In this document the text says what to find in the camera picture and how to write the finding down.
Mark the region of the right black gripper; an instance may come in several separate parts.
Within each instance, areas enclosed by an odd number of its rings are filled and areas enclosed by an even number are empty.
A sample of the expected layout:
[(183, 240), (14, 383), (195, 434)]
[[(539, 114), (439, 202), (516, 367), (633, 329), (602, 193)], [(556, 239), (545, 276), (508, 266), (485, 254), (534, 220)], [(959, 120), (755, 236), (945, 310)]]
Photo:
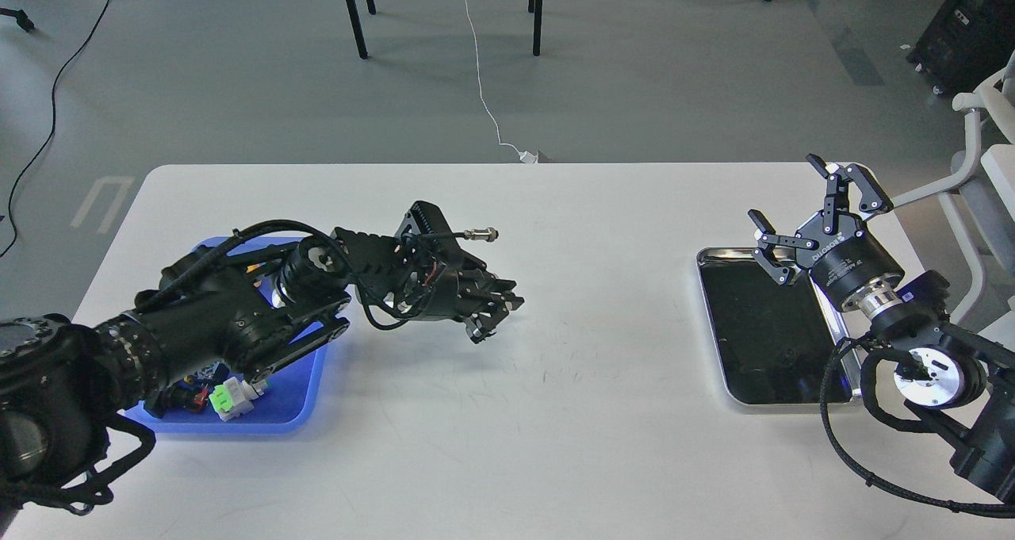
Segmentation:
[[(777, 285), (793, 284), (805, 270), (812, 282), (840, 312), (851, 312), (848, 301), (856, 291), (878, 279), (895, 287), (902, 282), (904, 269), (883, 245), (867, 230), (866, 221), (893, 210), (891, 198), (869, 168), (850, 163), (845, 167), (828, 163), (815, 154), (808, 163), (825, 179), (825, 196), (820, 215), (814, 214), (797, 230), (798, 237), (783, 237), (761, 211), (751, 209), (748, 217), (760, 237), (752, 258)], [(851, 210), (849, 186), (860, 192), (859, 212)], [(797, 266), (779, 264), (777, 247), (796, 250)]]

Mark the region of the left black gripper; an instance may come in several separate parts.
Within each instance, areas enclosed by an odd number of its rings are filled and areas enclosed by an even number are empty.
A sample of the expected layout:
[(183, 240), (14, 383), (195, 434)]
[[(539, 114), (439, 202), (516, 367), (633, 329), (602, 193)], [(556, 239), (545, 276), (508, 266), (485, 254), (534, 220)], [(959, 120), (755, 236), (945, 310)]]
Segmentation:
[(409, 320), (463, 323), (469, 339), (478, 344), (525, 303), (515, 294), (516, 286), (490, 273), (474, 255), (434, 258), (414, 266), (401, 286), (401, 313)]

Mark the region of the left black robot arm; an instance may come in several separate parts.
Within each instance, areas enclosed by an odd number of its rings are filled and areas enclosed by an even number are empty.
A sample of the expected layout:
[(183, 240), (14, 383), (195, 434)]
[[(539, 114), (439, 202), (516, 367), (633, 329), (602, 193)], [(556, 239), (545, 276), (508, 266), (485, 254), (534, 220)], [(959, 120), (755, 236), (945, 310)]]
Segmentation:
[(4, 319), (2, 525), (28, 503), (76, 515), (111, 503), (111, 483), (155, 447), (124, 410), (215, 362), (249, 382), (283, 370), (348, 329), (349, 287), (380, 330), (453, 320), (475, 343), (496, 334), (523, 298), (461, 243), (497, 237), (453, 232), (428, 201), (392, 237), (268, 220), (194, 248), (97, 326)]

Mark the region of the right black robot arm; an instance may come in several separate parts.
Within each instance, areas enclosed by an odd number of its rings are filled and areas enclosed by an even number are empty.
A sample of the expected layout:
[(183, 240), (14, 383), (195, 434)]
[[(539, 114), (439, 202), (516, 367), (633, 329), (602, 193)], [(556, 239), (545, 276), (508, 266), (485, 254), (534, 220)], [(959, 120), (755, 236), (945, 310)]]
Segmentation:
[[(792, 237), (777, 234), (758, 210), (755, 262), (779, 285), (805, 275), (838, 312), (859, 310), (870, 323), (859, 338), (837, 344), (819, 389), (822, 424), (834, 452), (866, 485), (913, 501), (993, 519), (1013, 517), (1013, 352), (957, 326), (945, 308), (948, 281), (935, 271), (903, 284), (902, 266), (870, 232), (869, 219), (892, 201), (863, 165), (844, 167), (807, 156), (825, 183), (823, 206)], [(861, 465), (835, 438), (827, 392), (833, 368), (862, 348), (860, 396), (881, 424), (934, 433), (953, 447), (956, 475), (994, 498), (957, 503), (911, 492)]]

